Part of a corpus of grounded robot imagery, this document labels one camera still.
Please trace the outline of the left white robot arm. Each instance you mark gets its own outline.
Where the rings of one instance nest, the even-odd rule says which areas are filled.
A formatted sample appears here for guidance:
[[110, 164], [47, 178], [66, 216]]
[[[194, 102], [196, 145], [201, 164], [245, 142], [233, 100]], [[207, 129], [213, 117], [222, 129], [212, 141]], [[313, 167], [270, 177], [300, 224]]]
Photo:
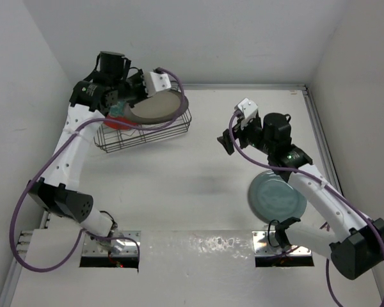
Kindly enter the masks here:
[[73, 88], [67, 119], [51, 160], [32, 180], [28, 194], [45, 211], [70, 219], [98, 237], [109, 237], [114, 222], [78, 191], [88, 149], [118, 96], [146, 97], [142, 74], [129, 77], [131, 62], [123, 54], [102, 51], [92, 72]]

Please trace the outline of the brown rimmed cream plate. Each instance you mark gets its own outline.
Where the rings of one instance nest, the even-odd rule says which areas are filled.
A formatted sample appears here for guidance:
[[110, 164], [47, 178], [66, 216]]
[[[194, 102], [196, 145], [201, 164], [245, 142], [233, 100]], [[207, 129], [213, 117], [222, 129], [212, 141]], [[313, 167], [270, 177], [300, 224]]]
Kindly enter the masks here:
[[131, 107], [124, 105], [124, 118], [142, 125], [166, 123], [183, 115], [189, 107], [188, 98], [175, 90], [163, 91]]

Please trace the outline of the red and teal floral plate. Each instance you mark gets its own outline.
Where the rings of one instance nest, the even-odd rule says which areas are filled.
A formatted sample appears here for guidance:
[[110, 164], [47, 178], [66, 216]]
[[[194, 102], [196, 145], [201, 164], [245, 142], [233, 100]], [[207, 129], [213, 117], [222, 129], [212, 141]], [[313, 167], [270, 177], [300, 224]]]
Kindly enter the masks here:
[[106, 116], [107, 119], [114, 120], [114, 122], [106, 121], [104, 125], [115, 130], [131, 130], [130, 126], [136, 126], [136, 123], [128, 120], [124, 114], [125, 102], [119, 101], [115, 105], [111, 106], [109, 113]]

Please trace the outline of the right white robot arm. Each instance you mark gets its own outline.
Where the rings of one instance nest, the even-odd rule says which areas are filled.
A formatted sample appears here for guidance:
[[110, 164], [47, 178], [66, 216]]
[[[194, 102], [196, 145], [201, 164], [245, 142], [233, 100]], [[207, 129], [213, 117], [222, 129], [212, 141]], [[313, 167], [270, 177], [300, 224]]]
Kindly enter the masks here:
[[290, 115], [232, 115], [218, 137], [228, 154], [270, 169], [297, 190], [325, 219], [333, 233], [307, 226], [300, 218], [279, 219], [275, 242], [282, 249], [304, 246], [329, 259], [345, 278], [354, 280], [384, 263], [384, 219], [356, 209], [328, 183], [311, 157], [292, 142]]

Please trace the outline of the light blue ceramic plate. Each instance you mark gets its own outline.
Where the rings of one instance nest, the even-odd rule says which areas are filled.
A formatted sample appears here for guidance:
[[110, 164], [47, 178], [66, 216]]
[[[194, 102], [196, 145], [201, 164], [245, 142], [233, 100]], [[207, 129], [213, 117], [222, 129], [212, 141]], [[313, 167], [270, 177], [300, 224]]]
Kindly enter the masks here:
[[305, 197], [272, 171], [259, 173], [252, 180], [247, 198], [253, 214], [265, 223], [301, 218], [307, 207]]

